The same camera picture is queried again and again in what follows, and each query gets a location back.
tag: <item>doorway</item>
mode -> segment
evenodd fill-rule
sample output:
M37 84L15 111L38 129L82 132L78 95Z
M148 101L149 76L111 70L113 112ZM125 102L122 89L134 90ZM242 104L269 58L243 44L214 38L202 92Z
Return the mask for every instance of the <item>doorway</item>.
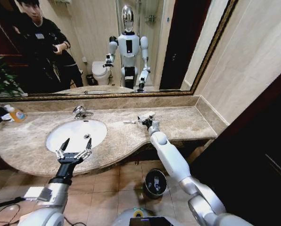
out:
M176 0L159 89L180 89L211 0Z

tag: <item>marble countertop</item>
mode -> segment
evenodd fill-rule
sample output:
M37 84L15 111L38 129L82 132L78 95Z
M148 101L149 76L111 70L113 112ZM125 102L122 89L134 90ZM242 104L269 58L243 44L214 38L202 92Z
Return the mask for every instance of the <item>marble countertop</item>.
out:
M131 93L134 92L133 89L129 89L126 87L120 86L83 86L77 87L74 89L66 89L63 91L59 91L56 93L59 94L76 94L76 95L83 95L85 91L88 91L89 94L98 94L98 93Z
M91 173L111 166L149 143L146 126L126 124L149 111L156 113L160 130L170 141L215 139L217 134L194 106L118 110L95 110L89 118L103 122L107 135L74 173ZM22 123L4 122L0 127L0 156L15 169L38 176L54 176L59 169L56 155L46 148L46 138L56 127L74 121L72 112L28 113Z

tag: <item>man's hand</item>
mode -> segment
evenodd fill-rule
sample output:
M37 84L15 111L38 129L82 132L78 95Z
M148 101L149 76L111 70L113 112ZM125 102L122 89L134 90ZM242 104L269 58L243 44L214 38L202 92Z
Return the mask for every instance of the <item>man's hand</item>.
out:
M59 44L59 45L53 45L57 48L56 51L54 51L55 54L61 55L63 50L67 49L67 45L65 43Z

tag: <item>shower door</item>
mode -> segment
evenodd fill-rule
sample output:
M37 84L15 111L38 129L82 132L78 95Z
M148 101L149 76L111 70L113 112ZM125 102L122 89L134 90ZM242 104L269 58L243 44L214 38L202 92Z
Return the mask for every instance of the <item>shower door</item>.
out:
M124 5L129 5L133 10L133 31L135 34L140 38L142 36L148 38L148 66L150 66L151 73L148 76L145 86L153 86L164 0L116 0L119 35L124 31L124 24L122 21L122 8ZM139 51L137 56L136 67L139 69L139 77L144 67L141 51ZM138 86L138 79L134 80L134 85Z

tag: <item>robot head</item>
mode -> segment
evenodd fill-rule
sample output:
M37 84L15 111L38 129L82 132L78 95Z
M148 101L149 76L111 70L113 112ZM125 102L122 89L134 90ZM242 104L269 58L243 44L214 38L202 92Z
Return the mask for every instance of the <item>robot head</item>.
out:
M122 10L122 19L125 32L132 32L133 29L133 12L130 6L125 5Z

